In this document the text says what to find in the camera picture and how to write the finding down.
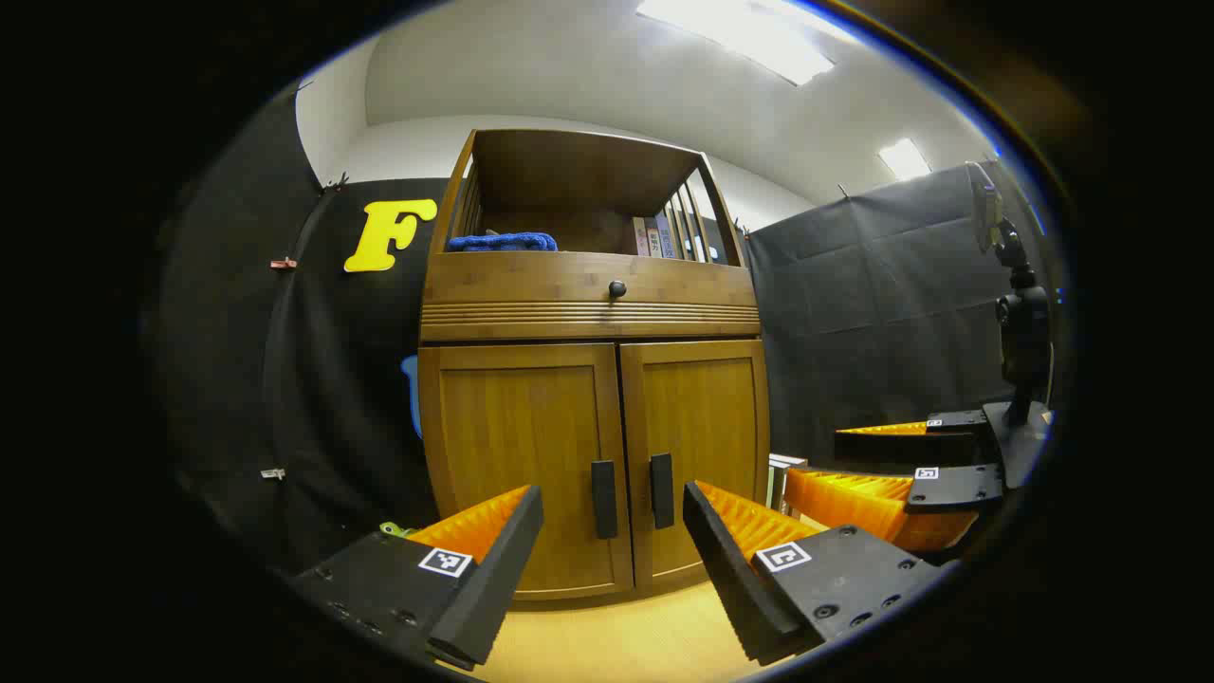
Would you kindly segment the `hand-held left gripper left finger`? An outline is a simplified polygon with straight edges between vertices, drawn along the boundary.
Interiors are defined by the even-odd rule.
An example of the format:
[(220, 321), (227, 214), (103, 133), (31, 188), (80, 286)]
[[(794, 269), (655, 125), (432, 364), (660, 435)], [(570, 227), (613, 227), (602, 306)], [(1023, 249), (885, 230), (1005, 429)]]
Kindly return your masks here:
[(490, 656), (541, 527), (541, 488), (518, 486), (421, 530), (385, 522), (290, 584), (382, 651), (471, 672)]

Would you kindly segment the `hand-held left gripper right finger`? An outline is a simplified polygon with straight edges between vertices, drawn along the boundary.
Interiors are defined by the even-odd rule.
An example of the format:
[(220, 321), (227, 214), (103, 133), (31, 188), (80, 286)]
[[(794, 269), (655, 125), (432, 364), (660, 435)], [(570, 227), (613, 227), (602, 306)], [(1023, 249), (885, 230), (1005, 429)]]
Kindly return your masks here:
[(703, 480), (682, 520), (745, 656), (768, 665), (864, 632), (953, 575), (858, 525), (812, 527)]

